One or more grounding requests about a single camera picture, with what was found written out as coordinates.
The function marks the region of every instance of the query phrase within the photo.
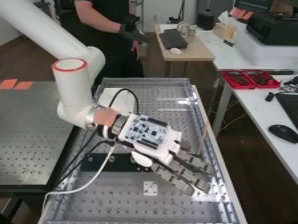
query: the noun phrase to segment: robotic hand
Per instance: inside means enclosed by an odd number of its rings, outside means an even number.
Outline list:
[[[214,169],[198,156],[191,155],[182,141],[182,133],[146,115],[117,116],[110,128],[99,128],[105,138],[117,138],[119,144],[133,148],[137,164],[147,167],[186,195],[207,193]]]

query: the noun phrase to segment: person's arm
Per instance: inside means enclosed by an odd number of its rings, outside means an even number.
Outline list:
[[[103,32],[119,32],[121,24],[110,21],[103,15],[101,15],[101,13],[98,13],[93,9],[90,0],[75,0],[74,5],[81,23]]]

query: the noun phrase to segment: red object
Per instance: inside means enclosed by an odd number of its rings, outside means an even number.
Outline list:
[[[243,16],[242,16],[242,19],[246,19],[246,20],[248,20],[250,19],[250,17],[252,16],[252,12],[247,12]]]
[[[16,79],[9,79],[9,80],[4,80],[1,85],[0,85],[0,89],[12,89],[13,86],[16,85],[17,80]]]
[[[236,17],[238,14],[239,14],[239,12],[240,12],[240,9],[235,8],[235,9],[232,10],[232,14],[231,14],[231,16]]]
[[[73,68],[73,69],[58,68],[57,64],[58,64],[58,62],[62,61],[62,60],[58,60],[58,61],[55,61],[55,62],[53,63],[51,68],[53,68],[54,70],[59,71],[59,72],[74,72],[74,71],[78,71],[78,70],[81,70],[82,68],[86,67],[86,61],[85,61],[85,60],[78,59],[78,58],[70,58],[70,59],[77,59],[77,60],[79,60],[79,61],[82,62],[82,65],[78,66],[77,68]]]
[[[16,87],[14,90],[28,90],[32,86],[33,82],[20,82]]]
[[[246,12],[247,12],[246,10],[240,10],[235,17],[242,18]]]
[[[259,88],[259,89],[279,88],[280,82],[278,82],[267,72],[264,72],[262,70],[244,70],[242,72],[248,77],[248,79],[255,83],[256,88]],[[266,84],[259,84],[258,83],[259,79],[267,80]]]
[[[254,81],[239,70],[224,70],[220,75],[232,89],[255,89]]]

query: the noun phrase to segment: black mouse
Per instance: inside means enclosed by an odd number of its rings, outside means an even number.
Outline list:
[[[268,127],[268,131],[283,140],[296,144],[298,143],[298,134],[296,132],[284,125],[272,125]]]

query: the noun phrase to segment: person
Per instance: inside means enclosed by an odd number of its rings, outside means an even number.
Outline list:
[[[103,77],[143,77],[138,41],[121,35],[125,19],[133,14],[131,1],[55,0],[55,5],[59,6],[61,26],[86,46],[97,47],[105,55],[106,64],[94,86]]]

